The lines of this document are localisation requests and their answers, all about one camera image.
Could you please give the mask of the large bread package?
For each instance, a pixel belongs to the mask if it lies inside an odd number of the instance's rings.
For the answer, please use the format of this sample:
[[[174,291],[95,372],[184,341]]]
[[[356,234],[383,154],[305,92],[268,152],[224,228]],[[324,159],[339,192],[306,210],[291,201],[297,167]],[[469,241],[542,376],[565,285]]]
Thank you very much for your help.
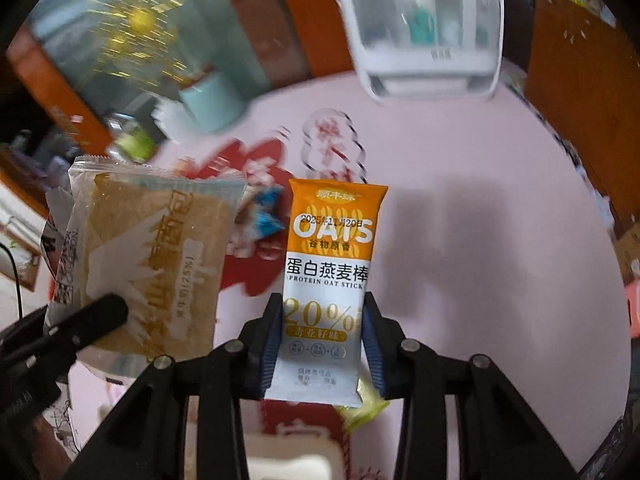
[[[192,180],[85,155],[68,177],[68,188],[47,195],[63,237],[48,325],[114,294],[126,301],[128,318],[80,352],[94,374],[129,380],[162,354],[205,356],[244,174]]]

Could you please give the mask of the orange white oats bar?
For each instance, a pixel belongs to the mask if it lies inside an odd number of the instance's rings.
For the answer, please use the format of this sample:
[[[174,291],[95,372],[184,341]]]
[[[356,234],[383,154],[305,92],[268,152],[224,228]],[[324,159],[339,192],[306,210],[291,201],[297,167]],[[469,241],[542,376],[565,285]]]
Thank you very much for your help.
[[[293,179],[269,400],[358,408],[361,320],[385,185]]]

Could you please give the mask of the white plastic tray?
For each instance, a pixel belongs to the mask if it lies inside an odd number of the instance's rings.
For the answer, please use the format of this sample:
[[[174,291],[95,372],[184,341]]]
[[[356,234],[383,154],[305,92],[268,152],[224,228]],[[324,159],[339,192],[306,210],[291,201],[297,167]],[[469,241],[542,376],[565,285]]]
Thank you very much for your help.
[[[311,436],[246,434],[244,445],[251,479],[345,479],[342,448]]]

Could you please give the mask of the green small snack packet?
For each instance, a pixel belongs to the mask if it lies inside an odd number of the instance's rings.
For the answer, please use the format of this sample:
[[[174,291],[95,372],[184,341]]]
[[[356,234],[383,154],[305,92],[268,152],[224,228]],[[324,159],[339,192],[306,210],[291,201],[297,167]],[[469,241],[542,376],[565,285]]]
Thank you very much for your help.
[[[357,428],[372,422],[390,405],[390,402],[380,396],[370,379],[363,376],[358,378],[357,393],[361,403],[356,408],[344,405],[334,406],[334,410],[341,416],[345,434],[351,434]]]

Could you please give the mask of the red white snack packet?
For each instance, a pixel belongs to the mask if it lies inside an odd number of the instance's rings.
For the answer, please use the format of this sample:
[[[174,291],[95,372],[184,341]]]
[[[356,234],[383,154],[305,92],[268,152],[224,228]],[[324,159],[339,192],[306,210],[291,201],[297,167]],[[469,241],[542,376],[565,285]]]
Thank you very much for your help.
[[[49,215],[41,233],[40,248],[55,282],[53,301],[72,306],[77,301],[78,282],[75,201],[66,188],[52,188],[46,193],[46,200]]]

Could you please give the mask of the pink printed tablecloth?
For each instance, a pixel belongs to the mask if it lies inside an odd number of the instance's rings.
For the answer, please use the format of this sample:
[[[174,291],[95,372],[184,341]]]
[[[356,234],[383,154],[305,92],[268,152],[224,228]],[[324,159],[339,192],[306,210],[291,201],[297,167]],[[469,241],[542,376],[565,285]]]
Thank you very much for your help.
[[[445,356],[490,356],[582,466],[622,414],[630,349],[612,244],[562,148],[508,89],[380,105],[343,75],[256,100],[220,164],[304,176],[326,122],[388,186],[370,277],[383,312]]]

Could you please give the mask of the clear bottle green label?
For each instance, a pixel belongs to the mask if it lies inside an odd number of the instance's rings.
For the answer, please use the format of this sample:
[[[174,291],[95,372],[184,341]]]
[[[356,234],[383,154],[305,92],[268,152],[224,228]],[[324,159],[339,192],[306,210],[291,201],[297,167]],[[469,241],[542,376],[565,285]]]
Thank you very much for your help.
[[[112,137],[105,153],[118,162],[145,164],[157,151],[157,143],[136,118],[114,113],[106,118]]]

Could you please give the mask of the blue white candy packet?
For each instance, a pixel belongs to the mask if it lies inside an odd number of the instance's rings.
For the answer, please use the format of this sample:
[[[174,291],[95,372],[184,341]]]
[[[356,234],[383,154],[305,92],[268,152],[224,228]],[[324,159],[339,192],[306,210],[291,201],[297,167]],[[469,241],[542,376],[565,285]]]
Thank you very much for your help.
[[[240,200],[235,224],[253,242],[284,230],[277,216],[283,188],[280,185],[247,185]]]

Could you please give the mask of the teal canister with brown lid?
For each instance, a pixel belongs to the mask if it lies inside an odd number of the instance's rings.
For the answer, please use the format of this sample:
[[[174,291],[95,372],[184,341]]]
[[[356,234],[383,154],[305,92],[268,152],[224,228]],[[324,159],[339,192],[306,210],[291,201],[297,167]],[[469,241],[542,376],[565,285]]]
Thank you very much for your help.
[[[186,110],[205,133],[229,127],[246,110],[246,102],[234,83],[219,70],[208,72],[179,94]]]

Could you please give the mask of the white countertop sterilizer cabinet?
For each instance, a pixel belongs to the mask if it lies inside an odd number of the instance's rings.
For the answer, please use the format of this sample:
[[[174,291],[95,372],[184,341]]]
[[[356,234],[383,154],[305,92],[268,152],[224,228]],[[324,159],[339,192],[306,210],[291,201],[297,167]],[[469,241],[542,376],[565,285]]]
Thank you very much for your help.
[[[337,0],[360,84],[381,103],[488,100],[504,0]]]

